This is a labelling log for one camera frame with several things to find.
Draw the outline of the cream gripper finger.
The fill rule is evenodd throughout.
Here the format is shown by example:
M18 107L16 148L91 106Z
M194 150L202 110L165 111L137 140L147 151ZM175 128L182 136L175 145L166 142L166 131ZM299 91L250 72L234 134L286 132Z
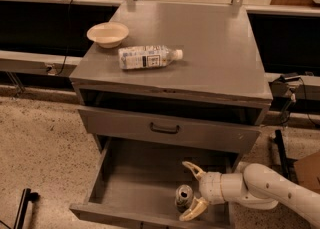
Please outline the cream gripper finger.
M197 166L189 161L183 161L182 165L184 167L186 167L187 169L189 169L192 172L193 176L198 181L200 181L202 179L202 177L205 175L205 172L199 166Z
M191 221L201 215L209 206L209 202L203 197L194 197L191 206L179 216L180 221Z

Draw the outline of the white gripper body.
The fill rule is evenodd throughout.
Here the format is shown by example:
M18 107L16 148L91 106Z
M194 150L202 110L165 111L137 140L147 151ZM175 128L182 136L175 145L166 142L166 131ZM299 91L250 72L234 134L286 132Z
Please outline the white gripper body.
M246 195L246 186L241 173L207 172L199 181L199 191L210 205L217 205L238 202Z

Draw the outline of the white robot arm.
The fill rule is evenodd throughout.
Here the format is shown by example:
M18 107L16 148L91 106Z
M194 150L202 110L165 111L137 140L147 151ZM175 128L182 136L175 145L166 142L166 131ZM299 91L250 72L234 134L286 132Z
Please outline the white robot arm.
M252 163L241 173L205 172L199 166L183 161L199 183L201 197L180 215L190 221L206 211L209 205L235 202L247 208L269 210L279 203L296 212L316 229L320 228L320 195L286 179L269 167Z

